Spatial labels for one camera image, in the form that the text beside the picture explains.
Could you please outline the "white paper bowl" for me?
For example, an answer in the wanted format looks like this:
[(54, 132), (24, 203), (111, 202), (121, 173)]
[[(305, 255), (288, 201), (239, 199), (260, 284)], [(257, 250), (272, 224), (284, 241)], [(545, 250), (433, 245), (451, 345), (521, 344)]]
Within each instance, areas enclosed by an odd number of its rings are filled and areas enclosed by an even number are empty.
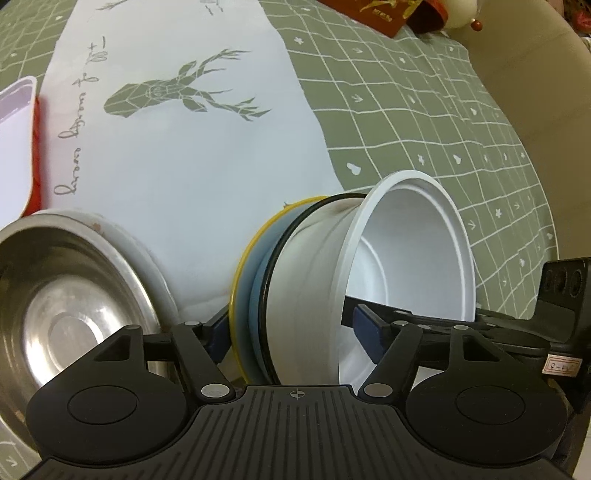
[(283, 385), (359, 388), (374, 361), (342, 323), (346, 298), (472, 321), (476, 282), (452, 198), (429, 175), (394, 173), (363, 198), (328, 198), (294, 220), (270, 256), (263, 326)]

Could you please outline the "stainless steel bowl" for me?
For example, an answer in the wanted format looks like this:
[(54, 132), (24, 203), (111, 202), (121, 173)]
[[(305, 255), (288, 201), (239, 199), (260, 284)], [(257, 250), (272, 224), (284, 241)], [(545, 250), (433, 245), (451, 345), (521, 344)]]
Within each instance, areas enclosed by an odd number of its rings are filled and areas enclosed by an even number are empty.
[(30, 398), (70, 364), (125, 325), (160, 329), (98, 217), (44, 210), (1, 231), (1, 420), (18, 436)]

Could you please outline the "yellow plate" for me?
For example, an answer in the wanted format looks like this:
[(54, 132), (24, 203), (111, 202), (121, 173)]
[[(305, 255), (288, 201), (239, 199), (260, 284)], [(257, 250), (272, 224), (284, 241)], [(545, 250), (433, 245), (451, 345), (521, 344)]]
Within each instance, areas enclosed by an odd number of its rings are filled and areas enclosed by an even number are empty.
[(308, 206), (325, 199), (325, 196), (307, 198), (284, 206), (270, 217), (246, 246), (233, 276), (229, 296), (229, 330), (238, 369), (247, 384), (266, 384), (263, 368), (259, 366), (249, 329), (249, 299), (256, 272), (263, 257), (273, 250), (287, 226)]

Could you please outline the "white ceramic plate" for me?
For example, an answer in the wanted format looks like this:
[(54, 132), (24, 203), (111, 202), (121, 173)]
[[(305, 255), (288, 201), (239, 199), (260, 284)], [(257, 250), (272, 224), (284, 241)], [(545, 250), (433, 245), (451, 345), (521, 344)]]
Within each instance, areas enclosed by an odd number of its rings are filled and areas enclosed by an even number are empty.
[(94, 219), (92, 228), (126, 259), (148, 294), (162, 329), (169, 329), (179, 319), (178, 308), (163, 274), (149, 251), (122, 227), (104, 217)]

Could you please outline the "white deer table runner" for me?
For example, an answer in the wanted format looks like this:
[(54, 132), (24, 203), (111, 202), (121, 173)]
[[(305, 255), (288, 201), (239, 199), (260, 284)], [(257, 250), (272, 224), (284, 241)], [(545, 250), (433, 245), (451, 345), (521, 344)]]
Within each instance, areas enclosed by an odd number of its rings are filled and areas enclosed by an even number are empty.
[(139, 240), (186, 320), (226, 303), (273, 214), (342, 192), (256, 1), (79, 1), (41, 94), (46, 205), (100, 214)]

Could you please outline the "green checked tablecloth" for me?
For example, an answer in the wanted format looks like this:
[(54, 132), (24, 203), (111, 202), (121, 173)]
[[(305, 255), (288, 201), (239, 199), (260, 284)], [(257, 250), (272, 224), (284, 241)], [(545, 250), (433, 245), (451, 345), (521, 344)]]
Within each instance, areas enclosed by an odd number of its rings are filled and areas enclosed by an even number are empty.
[[(79, 1), (13, 1), (1, 12), (1, 82), (33, 76), (46, 103), (55, 46)], [(280, 34), (318, 119), (342, 191), (403, 170), (436, 179), (462, 216), (479, 306), (533, 312), (541, 268), (557, 255), (548, 201), (504, 112), (467, 49), (444, 34), (388, 38), (315, 1), (257, 1)]]

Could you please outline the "red quail eggs bag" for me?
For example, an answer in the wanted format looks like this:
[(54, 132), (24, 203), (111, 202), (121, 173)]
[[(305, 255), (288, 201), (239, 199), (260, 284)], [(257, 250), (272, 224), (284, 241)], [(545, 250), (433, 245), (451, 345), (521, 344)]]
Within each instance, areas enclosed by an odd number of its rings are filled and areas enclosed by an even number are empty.
[(422, 0), (321, 0), (321, 3), (394, 38), (422, 4)]

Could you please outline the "white round ornament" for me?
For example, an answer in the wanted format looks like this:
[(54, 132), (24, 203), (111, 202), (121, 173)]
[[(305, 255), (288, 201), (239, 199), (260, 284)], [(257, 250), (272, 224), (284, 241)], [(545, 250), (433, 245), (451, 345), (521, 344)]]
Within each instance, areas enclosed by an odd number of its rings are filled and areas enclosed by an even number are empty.
[(476, 32), (483, 29), (479, 19), (483, 4), (481, 0), (444, 0), (442, 4), (448, 14), (445, 30), (461, 29), (465, 26), (470, 26)]

